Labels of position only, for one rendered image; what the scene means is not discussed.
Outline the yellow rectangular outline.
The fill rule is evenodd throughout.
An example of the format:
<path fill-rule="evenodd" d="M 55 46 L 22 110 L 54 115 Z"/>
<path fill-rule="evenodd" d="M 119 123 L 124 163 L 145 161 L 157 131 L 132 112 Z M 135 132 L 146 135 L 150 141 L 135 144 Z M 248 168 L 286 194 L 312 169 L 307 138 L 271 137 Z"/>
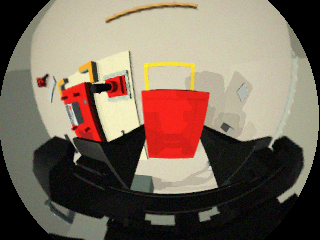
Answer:
<path fill-rule="evenodd" d="M 144 83 L 145 83 L 145 91 L 149 91 L 149 83 L 148 83 L 148 67 L 163 67 L 163 65 L 175 65 L 175 67 L 192 67 L 191 68 L 191 91 L 193 91 L 193 85 L 195 85 L 195 80 L 193 80 L 193 77 L 195 77 L 195 64 L 192 63 L 144 63 Z"/>

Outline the orange thin stick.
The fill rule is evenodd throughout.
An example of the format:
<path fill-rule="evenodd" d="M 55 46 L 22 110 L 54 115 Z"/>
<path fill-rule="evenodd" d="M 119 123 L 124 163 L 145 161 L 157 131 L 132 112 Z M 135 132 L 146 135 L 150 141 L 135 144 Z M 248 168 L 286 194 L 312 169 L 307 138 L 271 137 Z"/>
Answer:
<path fill-rule="evenodd" d="M 195 8 L 197 7 L 197 4 L 191 3 L 191 4 L 185 4 L 185 3 L 176 3 L 176 1 L 173 1 L 173 3 L 155 3 L 155 5 L 139 5 L 139 8 L 132 8 L 132 9 L 125 9 L 125 12 L 116 13 L 116 15 L 112 15 L 111 17 L 108 17 L 108 19 L 105 19 L 105 23 L 111 23 L 112 20 L 119 19 L 119 17 L 124 17 L 124 15 L 129 15 L 129 13 L 139 13 L 139 11 L 149 11 L 149 9 L 153 8 L 171 8 L 171 7 L 177 7 L 177 8 Z"/>

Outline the cream flat base plate with orange corner brackets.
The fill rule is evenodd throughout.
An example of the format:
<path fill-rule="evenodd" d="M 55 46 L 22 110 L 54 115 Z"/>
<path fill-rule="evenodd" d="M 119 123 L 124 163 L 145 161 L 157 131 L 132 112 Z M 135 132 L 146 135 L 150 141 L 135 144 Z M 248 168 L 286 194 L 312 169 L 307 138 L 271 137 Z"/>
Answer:
<path fill-rule="evenodd" d="M 139 127 L 139 113 L 137 113 L 135 88 L 133 88 L 133 77 L 131 68 L 131 55 L 129 51 L 117 53 L 104 57 L 99 61 L 88 61 L 81 65 L 75 75 L 68 76 L 67 79 L 60 80 L 60 96 L 64 89 L 75 87 L 77 84 L 89 83 L 104 84 L 105 80 L 113 79 L 116 76 L 125 76 L 127 84 L 127 95 L 116 97 L 108 96 L 107 92 L 93 93 L 96 101 L 96 109 L 99 112 L 101 127 L 104 129 L 104 135 L 108 143 L 117 139 L 125 133 L 131 132 L 133 128 Z"/>

